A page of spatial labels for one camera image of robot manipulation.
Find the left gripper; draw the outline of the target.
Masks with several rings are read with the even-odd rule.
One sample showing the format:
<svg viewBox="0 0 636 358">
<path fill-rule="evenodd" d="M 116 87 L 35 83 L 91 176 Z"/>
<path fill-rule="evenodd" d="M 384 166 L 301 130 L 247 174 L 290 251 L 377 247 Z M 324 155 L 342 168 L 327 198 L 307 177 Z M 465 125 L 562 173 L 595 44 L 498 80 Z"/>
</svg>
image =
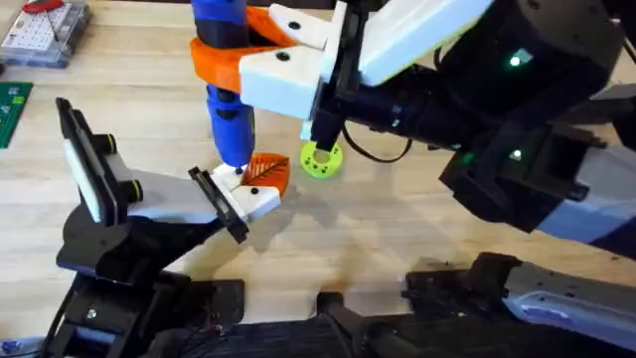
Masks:
<svg viewBox="0 0 636 358">
<path fill-rule="evenodd" d="M 80 202 L 66 218 L 57 265 L 115 284 L 141 284 L 215 233 L 239 243 L 246 222 L 275 209 L 290 179 L 290 159 L 253 153 L 188 177 L 135 170 L 120 154 L 79 136 L 64 141 Z"/>
</svg>

